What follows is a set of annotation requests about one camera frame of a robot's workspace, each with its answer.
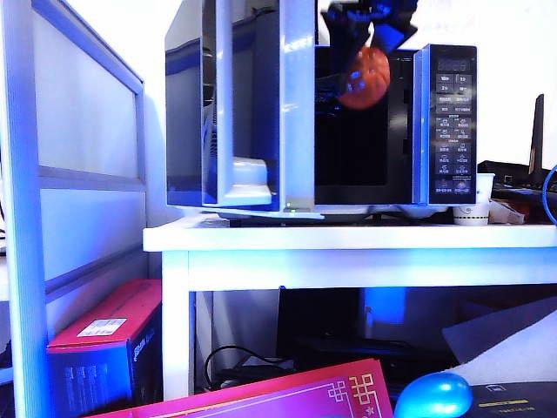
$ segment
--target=microwave keypad button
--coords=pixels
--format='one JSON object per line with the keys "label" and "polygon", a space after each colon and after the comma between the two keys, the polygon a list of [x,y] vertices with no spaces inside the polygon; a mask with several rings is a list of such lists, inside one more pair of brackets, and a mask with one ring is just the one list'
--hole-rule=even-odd
{"label": "microwave keypad button", "polygon": [[453,165],[451,164],[442,164],[442,163],[435,163],[435,173],[440,175],[449,175],[453,174]]}
{"label": "microwave keypad button", "polygon": [[435,118],[436,128],[454,128],[454,120],[452,118]]}
{"label": "microwave keypad button", "polygon": [[470,164],[470,152],[456,152],[454,162],[457,164]]}
{"label": "microwave keypad button", "polygon": [[469,164],[457,164],[454,166],[454,171],[455,174],[460,175],[460,176],[465,176],[470,174],[470,165]]}
{"label": "microwave keypad button", "polygon": [[450,152],[451,147],[447,142],[435,144],[435,152]]}
{"label": "microwave keypad button", "polygon": [[456,118],[454,120],[455,128],[470,128],[470,118]]}
{"label": "microwave keypad button", "polygon": [[460,115],[470,115],[472,114],[472,106],[469,104],[457,104],[453,107],[454,112]]}
{"label": "microwave keypad button", "polygon": [[449,164],[452,163],[451,154],[448,152],[436,152],[435,161],[439,164]]}
{"label": "microwave keypad button", "polygon": [[472,182],[470,180],[456,180],[453,186],[456,194],[468,194],[471,191]]}
{"label": "microwave keypad button", "polygon": [[439,194],[448,194],[453,192],[452,180],[435,180],[435,192]]}
{"label": "microwave keypad button", "polygon": [[438,93],[454,93],[454,83],[437,83]]}
{"label": "microwave keypad button", "polygon": [[435,80],[437,83],[450,83],[454,84],[454,74],[436,74]]}
{"label": "microwave keypad button", "polygon": [[472,129],[470,128],[458,128],[454,130],[457,139],[469,140],[472,138]]}
{"label": "microwave keypad button", "polygon": [[436,113],[438,115],[450,115],[454,113],[454,104],[437,104]]}
{"label": "microwave keypad button", "polygon": [[454,96],[449,96],[445,94],[438,94],[437,95],[437,104],[438,105],[448,105],[454,103]]}
{"label": "microwave keypad button", "polygon": [[454,103],[457,105],[469,105],[472,103],[472,98],[468,95],[459,95],[454,98]]}
{"label": "microwave keypad button", "polygon": [[435,130],[435,139],[452,139],[454,133],[448,128],[440,128]]}
{"label": "microwave keypad button", "polygon": [[451,144],[451,152],[471,152],[469,142]]}
{"label": "microwave keypad button", "polygon": [[456,84],[471,87],[472,86],[472,75],[471,74],[457,74],[456,75]]}
{"label": "microwave keypad button", "polygon": [[454,92],[459,94],[466,94],[472,96],[472,87],[470,85],[457,84],[454,87]]}

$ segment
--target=white table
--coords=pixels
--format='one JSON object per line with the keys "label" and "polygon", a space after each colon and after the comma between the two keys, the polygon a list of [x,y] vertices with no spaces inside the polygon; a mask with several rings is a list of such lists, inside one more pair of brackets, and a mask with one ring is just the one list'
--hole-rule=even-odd
{"label": "white table", "polygon": [[163,253],[164,398],[193,389],[191,292],[554,283],[555,226],[227,227],[213,215],[144,230]]}

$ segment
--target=microwave oven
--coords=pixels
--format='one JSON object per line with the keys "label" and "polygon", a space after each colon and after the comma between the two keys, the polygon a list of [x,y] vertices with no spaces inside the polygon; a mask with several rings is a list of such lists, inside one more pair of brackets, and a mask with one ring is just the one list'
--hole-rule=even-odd
{"label": "microwave oven", "polygon": [[182,4],[165,40],[167,203],[281,219],[475,203],[475,47],[394,51],[387,94],[350,110],[316,88],[330,53],[310,3]]}

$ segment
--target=black cable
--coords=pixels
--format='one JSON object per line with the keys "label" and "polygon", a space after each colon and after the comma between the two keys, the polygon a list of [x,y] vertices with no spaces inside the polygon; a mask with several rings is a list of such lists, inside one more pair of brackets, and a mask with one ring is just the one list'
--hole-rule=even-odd
{"label": "black cable", "polygon": [[270,360],[266,357],[263,357],[262,355],[259,355],[255,352],[253,352],[252,350],[250,350],[249,348],[245,348],[245,347],[241,347],[241,346],[235,346],[235,345],[229,345],[229,346],[222,346],[219,347],[215,350],[213,350],[208,356],[207,359],[205,360],[205,366],[204,366],[204,373],[205,373],[205,380],[207,381],[207,384],[209,385],[209,389],[213,390],[213,382],[211,381],[211,378],[209,377],[209,362],[211,361],[211,358],[216,354],[219,353],[223,350],[228,350],[228,349],[235,349],[235,350],[241,350],[241,351],[245,351],[246,353],[252,355],[253,357],[260,359],[261,361],[264,361],[266,363],[270,363],[270,364],[279,364],[282,363],[283,361],[285,361],[284,359],[278,359],[278,360]]}

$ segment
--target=blue cable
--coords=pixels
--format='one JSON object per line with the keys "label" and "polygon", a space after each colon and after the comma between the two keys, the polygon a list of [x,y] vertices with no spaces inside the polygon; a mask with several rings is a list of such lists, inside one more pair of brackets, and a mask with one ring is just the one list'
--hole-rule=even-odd
{"label": "blue cable", "polygon": [[557,172],[557,165],[551,170],[551,172],[549,172],[546,177],[546,181],[543,182],[543,187],[541,188],[541,203],[543,204],[543,208],[546,211],[549,220],[557,225],[557,219],[551,213],[551,209],[549,208],[549,204],[547,203],[547,187],[549,185],[549,180],[553,177],[555,172]]}

